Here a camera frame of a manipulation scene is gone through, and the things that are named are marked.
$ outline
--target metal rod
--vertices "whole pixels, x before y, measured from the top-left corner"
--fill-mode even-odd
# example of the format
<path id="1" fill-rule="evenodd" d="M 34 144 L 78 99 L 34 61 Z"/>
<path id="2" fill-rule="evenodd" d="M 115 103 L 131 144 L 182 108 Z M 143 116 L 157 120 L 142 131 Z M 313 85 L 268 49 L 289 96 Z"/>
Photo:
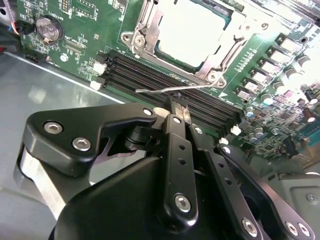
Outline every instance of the metal rod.
<path id="1" fill-rule="evenodd" d="M 207 85 L 187 85 L 187 86 L 174 86 L 174 87 L 167 87 L 161 90 L 148 90 L 148 89 L 137 89 L 135 92 L 137 94 L 148 93 L 148 94 L 161 94 L 169 91 L 179 91 L 179 90 L 186 90 L 186 89 L 201 89 L 207 87 L 214 87 L 215 82 Z"/>

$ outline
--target white connector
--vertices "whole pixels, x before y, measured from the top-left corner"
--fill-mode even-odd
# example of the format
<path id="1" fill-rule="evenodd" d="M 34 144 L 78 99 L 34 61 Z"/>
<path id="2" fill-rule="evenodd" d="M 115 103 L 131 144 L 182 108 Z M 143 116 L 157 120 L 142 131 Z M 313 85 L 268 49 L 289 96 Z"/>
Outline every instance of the white connector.
<path id="1" fill-rule="evenodd" d="M 102 84 L 97 81 L 91 81 L 90 82 L 90 88 L 98 91 L 101 88 Z"/>
<path id="2" fill-rule="evenodd" d="M 227 139 L 225 139 L 224 137 L 222 137 L 222 138 L 219 140 L 219 143 L 220 143 L 220 144 L 228 145 L 228 144 L 229 144 L 229 141 L 228 141 Z"/>
<path id="3" fill-rule="evenodd" d="M 231 133 L 233 133 L 234 135 L 238 136 L 241 133 L 241 129 L 238 127 L 238 125 L 233 126 L 230 129 Z"/>
<path id="4" fill-rule="evenodd" d="M 101 64 L 100 62 L 96 61 L 93 65 L 93 70 L 96 71 L 99 75 L 102 75 L 104 74 L 106 67 L 106 64 Z"/>

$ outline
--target surface-mount component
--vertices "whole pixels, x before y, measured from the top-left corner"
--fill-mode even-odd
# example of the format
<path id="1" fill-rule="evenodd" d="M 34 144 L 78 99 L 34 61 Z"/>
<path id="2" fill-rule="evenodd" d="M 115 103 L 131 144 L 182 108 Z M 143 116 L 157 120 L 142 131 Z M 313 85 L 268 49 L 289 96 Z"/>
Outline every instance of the surface-mount component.
<path id="1" fill-rule="evenodd" d="M 288 136 L 286 139 L 282 141 L 286 154 L 289 159 L 299 154 L 296 144 L 294 142 L 294 138 L 292 135 Z"/>
<path id="2" fill-rule="evenodd" d="M 35 28 L 43 42 L 52 45 L 60 41 L 65 36 L 64 27 L 61 23 L 50 15 L 43 15 L 35 21 Z"/>
<path id="3" fill-rule="evenodd" d="M 262 94 L 261 100 L 262 100 L 263 104 L 266 106 L 270 106 L 271 104 L 274 103 L 274 100 L 269 93 Z"/>
<path id="4" fill-rule="evenodd" d="M 235 92 L 236 92 L 236 95 L 237 95 L 239 98 L 241 98 L 241 99 L 243 99 L 243 100 L 245 100 L 245 101 L 248 101 L 248 100 L 250 99 L 250 97 L 251 97 L 249 90 L 247 90 L 246 88 L 241 87 L 241 86 L 239 86 L 239 87 L 236 89 Z"/>
<path id="5" fill-rule="evenodd" d="M 254 129 L 254 135 L 257 139 L 260 139 L 264 136 L 264 129 L 262 127 L 257 127 Z"/>
<path id="6" fill-rule="evenodd" d="M 315 96 L 311 89 L 306 90 L 304 92 L 304 95 L 310 104 L 316 104 L 318 102 L 318 98 Z"/>
<path id="7" fill-rule="evenodd" d="M 312 70 L 315 67 L 311 59 L 306 55 L 298 58 L 297 63 L 300 65 L 300 67 L 304 71 Z"/>
<path id="8" fill-rule="evenodd" d="M 288 90 L 282 81 L 277 81 L 272 86 L 279 95 L 283 95 Z"/>
<path id="9" fill-rule="evenodd" d="M 253 132 L 249 134 L 248 138 L 249 138 L 249 142 L 252 144 L 255 143 L 256 141 L 258 141 L 258 138 L 256 137 L 256 135 Z"/>
<path id="10" fill-rule="evenodd" d="M 304 115 L 305 120 L 308 123 L 312 123 L 312 122 L 314 122 L 316 120 L 315 115 L 313 114 L 313 112 L 309 108 L 303 109 L 302 113 Z"/>
<path id="11" fill-rule="evenodd" d="M 252 106 L 247 106 L 245 108 L 245 115 L 248 117 L 248 118 L 252 118 L 254 116 L 254 108 Z"/>
<path id="12" fill-rule="evenodd" d="M 290 68 L 285 72 L 290 87 L 299 88 L 303 84 L 303 75 L 295 68 Z"/>
<path id="13" fill-rule="evenodd" d="M 280 70 L 280 67 L 278 67 L 277 65 L 273 64 L 272 62 L 266 59 L 263 59 L 261 61 L 260 68 L 269 74 L 277 73 Z"/>
<path id="14" fill-rule="evenodd" d="M 269 58 L 279 64 L 284 64 L 288 62 L 291 57 L 282 53 L 281 51 L 277 49 L 272 49 L 269 53 Z"/>
<path id="15" fill-rule="evenodd" d="M 258 84 L 250 78 L 247 78 L 243 81 L 243 87 L 251 92 L 255 92 L 258 88 Z"/>
<path id="16" fill-rule="evenodd" d="M 301 46 L 290 38 L 284 38 L 279 40 L 279 46 L 289 52 L 297 51 Z"/>
<path id="17" fill-rule="evenodd" d="M 264 81 L 267 80 L 267 75 L 265 75 L 264 73 L 260 72 L 260 71 L 253 71 L 252 72 L 252 79 L 257 81 L 258 83 L 263 83 Z"/>

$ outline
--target motherboard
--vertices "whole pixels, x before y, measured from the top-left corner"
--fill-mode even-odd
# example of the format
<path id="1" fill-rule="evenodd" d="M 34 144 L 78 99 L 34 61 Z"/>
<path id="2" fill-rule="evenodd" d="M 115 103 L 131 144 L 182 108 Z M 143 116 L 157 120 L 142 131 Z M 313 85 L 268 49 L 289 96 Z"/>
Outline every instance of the motherboard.
<path id="1" fill-rule="evenodd" d="M 21 37 L 26 51 L 96 90 L 152 106 L 179 90 L 193 101 L 195 123 L 221 143 L 292 158 L 295 141 L 320 129 L 320 0 L 18 0 L 17 7 L 36 28 Z"/>

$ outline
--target capacitor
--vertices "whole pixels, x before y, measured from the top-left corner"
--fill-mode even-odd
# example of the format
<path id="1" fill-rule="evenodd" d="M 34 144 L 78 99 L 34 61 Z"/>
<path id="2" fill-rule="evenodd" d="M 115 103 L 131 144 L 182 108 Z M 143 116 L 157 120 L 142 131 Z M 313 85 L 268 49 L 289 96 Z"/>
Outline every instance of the capacitor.
<path id="1" fill-rule="evenodd" d="M 248 118 L 252 118 L 254 116 L 254 108 L 252 106 L 247 106 L 245 108 L 245 115 L 248 117 Z"/>
<path id="2" fill-rule="evenodd" d="M 316 104 L 318 102 L 318 98 L 314 95 L 311 89 L 306 90 L 304 95 L 310 104 Z"/>
<path id="3" fill-rule="evenodd" d="M 315 115 L 312 113 L 312 111 L 309 108 L 303 109 L 302 113 L 304 115 L 305 120 L 308 123 L 312 123 L 316 120 Z"/>
<path id="4" fill-rule="evenodd" d="M 249 142 L 250 143 L 255 143 L 256 141 L 258 141 L 258 138 L 256 138 L 255 134 L 254 133 L 250 133 L 249 134 Z"/>
<path id="5" fill-rule="evenodd" d="M 268 93 L 265 93 L 261 96 L 261 100 L 263 101 L 263 104 L 266 106 L 270 106 L 274 103 L 274 100 L 272 99 L 272 96 Z"/>
<path id="6" fill-rule="evenodd" d="M 313 68 L 312 61 L 308 56 L 302 56 L 298 58 L 297 63 L 304 71 L 309 71 Z"/>
<path id="7" fill-rule="evenodd" d="M 279 95 L 283 95 L 288 88 L 284 85 L 282 81 L 277 81 L 273 84 L 273 88 L 275 89 L 276 93 Z"/>
<path id="8" fill-rule="evenodd" d="M 297 70 L 295 70 L 294 68 L 287 70 L 285 72 L 285 75 L 290 80 L 291 84 L 295 84 L 297 82 L 299 84 L 303 79 L 303 75 L 300 72 L 297 72 Z"/>
<path id="9" fill-rule="evenodd" d="M 257 127 L 255 130 L 254 130 L 254 133 L 255 133 L 255 137 L 257 139 L 263 137 L 264 135 L 264 129 L 262 127 Z"/>

